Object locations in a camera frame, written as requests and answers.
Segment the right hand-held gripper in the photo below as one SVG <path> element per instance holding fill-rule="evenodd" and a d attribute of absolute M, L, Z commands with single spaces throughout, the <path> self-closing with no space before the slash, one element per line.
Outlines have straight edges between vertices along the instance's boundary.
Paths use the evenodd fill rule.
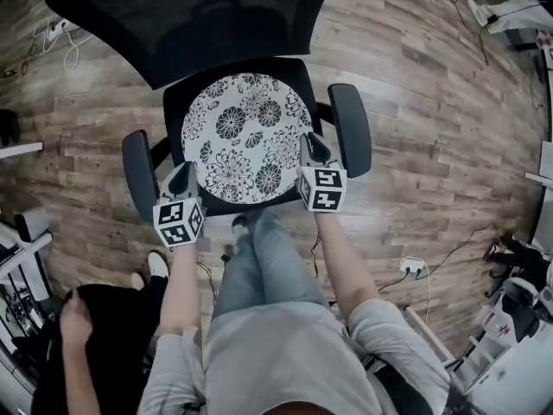
<path fill-rule="evenodd" d="M 338 151 L 312 131 L 300 137 L 297 190 L 308 211 L 340 211 L 347 176 Z"/>

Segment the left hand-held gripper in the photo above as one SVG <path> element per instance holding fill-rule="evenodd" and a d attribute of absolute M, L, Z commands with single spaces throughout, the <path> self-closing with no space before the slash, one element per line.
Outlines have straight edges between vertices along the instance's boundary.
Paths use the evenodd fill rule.
<path fill-rule="evenodd" d="M 205 215 L 198 192 L 196 164 L 184 162 L 162 182 L 160 197 L 153 207 L 153 225 L 166 247 L 194 244 Z"/>

